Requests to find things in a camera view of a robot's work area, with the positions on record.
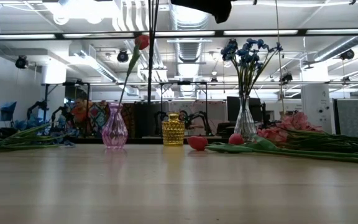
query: desk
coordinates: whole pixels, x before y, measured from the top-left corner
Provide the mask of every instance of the desk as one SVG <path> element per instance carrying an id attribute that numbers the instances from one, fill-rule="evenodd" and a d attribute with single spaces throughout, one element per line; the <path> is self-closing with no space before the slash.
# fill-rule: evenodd
<path id="1" fill-rule="evenodd" d="M 4 152 L 7 223 L 358 224 L 358 164 L 160 145 Z"/>

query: yellow glass vase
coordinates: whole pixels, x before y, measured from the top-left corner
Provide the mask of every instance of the yellow glass vase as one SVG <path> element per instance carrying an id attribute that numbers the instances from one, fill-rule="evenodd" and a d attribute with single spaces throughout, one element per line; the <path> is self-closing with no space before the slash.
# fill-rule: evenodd
<path id="1" fill-rule="evenodd" d="M 165 146 L 181 146 L 185 137 L 185 122 L 178 113 L 169 113 L 169 120 L 162 121 L 162 137 Z"/>

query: pink glass vase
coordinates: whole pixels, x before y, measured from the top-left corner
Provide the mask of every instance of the pink glass vase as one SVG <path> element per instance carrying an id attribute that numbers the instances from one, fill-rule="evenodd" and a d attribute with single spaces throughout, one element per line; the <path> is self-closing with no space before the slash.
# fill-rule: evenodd
<path id="1" fill-rule="evenodd" d="M 110 118 L 103 126 L 103 143 L 108 149 L 122 149 L 128 138 L 128 130 L 121 116 L 122 105 L 110 103 Z"/>

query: vase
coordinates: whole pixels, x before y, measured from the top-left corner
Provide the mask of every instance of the vase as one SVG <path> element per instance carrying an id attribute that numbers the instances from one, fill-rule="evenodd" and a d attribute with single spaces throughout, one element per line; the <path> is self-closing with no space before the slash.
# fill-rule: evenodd
<path id="1" fill-rule="evenodd" d="M 181 146 L 185 137 L 185 122 L 179 120 L 178 113 L 168 113 L 168 121 L 162 121 L 164 146 Z"/>
<path id="2" fill-rule="evenodd" d="M 128 138 L 128 130 L 121 116 L 122 105 L 110 103 L 110 118 L 103 126 L 102 139 L 107 149 L 122 149 Z"/>
<path id="3" fill-rule="evenodd" d="M 257 133 L 254 119 L 249 109 L 249 96 L 240 96 L 240 112 L 237 117 L 234 133 L 240 134 L 244 142 L 253 141 L 253 135 Z"/>

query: wooden tabletop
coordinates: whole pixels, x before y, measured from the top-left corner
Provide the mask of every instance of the wooden tabletop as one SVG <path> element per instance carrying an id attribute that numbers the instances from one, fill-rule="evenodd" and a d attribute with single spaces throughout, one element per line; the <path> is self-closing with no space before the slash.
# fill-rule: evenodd
<path id="1" fill-rule="evenodd" d="M 0 153 L 0 224 L 356 223 L 358 164 L 103 145 Z"/>

